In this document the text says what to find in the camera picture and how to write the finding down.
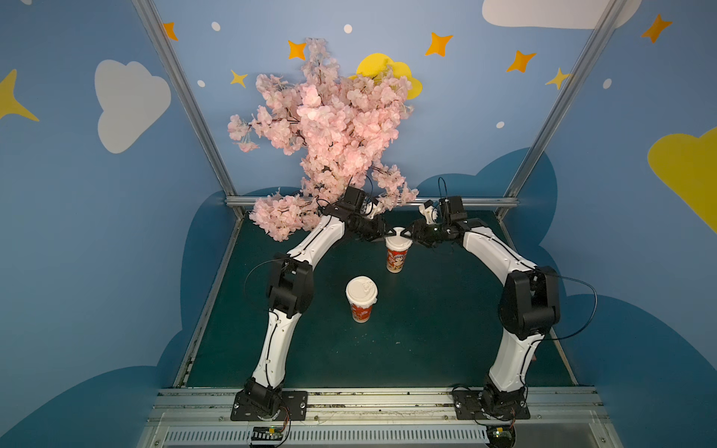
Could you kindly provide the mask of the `white cup lid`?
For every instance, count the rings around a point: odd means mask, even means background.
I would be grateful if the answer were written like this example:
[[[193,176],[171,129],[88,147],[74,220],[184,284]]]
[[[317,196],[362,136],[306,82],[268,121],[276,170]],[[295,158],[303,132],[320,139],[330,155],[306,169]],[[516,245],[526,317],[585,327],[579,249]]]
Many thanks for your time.
[[[413,244],[412,240],[407,239],[407,238],[403,238],[402,241],[386,241],[385,240],[385,243],[386,243],[387,248],[394,248],[397,250],[404,250],[404,249],[408,250]]]
[[[345,295],[350,304],[370,308],[377,302],[378,288],[368,276],[358,276],[347,283]]]

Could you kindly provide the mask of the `red paper cup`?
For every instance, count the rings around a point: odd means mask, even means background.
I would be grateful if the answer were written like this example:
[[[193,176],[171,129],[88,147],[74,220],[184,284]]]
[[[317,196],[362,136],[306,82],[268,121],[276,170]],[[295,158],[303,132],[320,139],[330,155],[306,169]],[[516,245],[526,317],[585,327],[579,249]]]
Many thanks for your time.
[[[350,304],[353,319],[357,323],[367,322],[378,298],[375,282],[368,276],[355,277],[348,282],[345,296]]]
[[[387,248],[386,267],[387,270],[392,274],[400,273],[405,265],[408,250],[397,250],[394,248]]]

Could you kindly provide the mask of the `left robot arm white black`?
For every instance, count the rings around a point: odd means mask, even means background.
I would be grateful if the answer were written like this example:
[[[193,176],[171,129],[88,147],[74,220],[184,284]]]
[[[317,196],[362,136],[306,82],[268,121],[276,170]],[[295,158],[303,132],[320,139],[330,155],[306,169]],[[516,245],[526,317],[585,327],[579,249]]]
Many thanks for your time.
[[[298,246],[286,254],[276,254],[270,263],[263,349],[257,367],[238,394],[238,404],[261,419],[275,418],[284,406],[282,393],[291,339],[314,298],[314,272],[322,257],[346,233],[369,242],[395,234],[375,210],[365,210],[366,203],[378,205],[364,190],[347,187],[337,201],[319,207],[319,224]]]

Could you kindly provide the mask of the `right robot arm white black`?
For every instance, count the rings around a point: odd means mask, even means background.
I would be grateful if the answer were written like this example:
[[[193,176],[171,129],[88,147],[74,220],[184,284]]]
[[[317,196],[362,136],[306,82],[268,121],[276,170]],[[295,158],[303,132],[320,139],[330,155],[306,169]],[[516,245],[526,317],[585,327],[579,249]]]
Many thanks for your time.
[[[471,218],[459,196],[427,201],[422,218],[397,234],[431,248],[459,242],[491,270],[502,284],[498,316],[502,339],[495,362],[480,393],[480,412],[495,420],[528,416],[526,376],[541,342],[561,319],[558,283],[561,276],[519,255],[481,218]]]

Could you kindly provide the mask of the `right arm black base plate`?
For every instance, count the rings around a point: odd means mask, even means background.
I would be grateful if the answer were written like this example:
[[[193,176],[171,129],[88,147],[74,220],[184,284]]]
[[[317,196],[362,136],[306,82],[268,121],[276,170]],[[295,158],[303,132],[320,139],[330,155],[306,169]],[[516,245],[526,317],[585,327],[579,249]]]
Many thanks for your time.
[[[524,388],[513,392],[457,389],[451,392],[458,420],[529,420]]]

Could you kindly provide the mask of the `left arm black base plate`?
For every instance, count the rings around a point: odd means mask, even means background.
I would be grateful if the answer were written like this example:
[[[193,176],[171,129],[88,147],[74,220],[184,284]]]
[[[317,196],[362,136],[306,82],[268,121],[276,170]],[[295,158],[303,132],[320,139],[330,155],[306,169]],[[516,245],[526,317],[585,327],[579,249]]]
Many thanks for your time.
[[[252,399],[244,390],[235,395],[231,408],[232,421],[283,421],[287,417],[291,421],[306,420],[308,407],[308,393],[306,391],[285,390],[281,397],[273,397],[268,411]]]

